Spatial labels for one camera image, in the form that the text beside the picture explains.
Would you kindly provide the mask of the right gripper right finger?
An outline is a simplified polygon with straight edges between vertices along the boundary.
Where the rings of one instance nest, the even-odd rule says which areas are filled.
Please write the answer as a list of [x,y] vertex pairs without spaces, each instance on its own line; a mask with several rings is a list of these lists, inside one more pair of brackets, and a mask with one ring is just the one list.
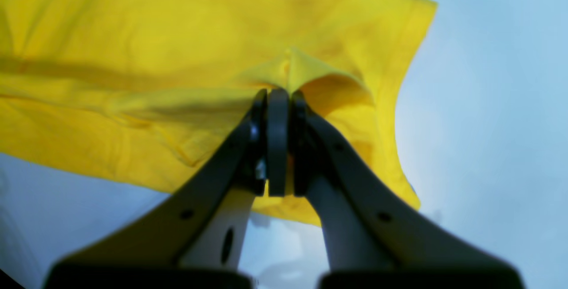
[[330,273],[321,289],[522,289],[507,262],[396,196],[300,91],[290,106],[294,193],[316,210]]

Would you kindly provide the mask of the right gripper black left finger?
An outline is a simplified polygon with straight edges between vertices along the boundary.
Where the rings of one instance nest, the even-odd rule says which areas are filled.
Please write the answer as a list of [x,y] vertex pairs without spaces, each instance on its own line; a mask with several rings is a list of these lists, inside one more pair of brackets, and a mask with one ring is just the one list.
[[210,160],[162,204],[63,259],[47,289],[251,289],[237,272],[252,204],[286,193],[288,93],[261,90]]

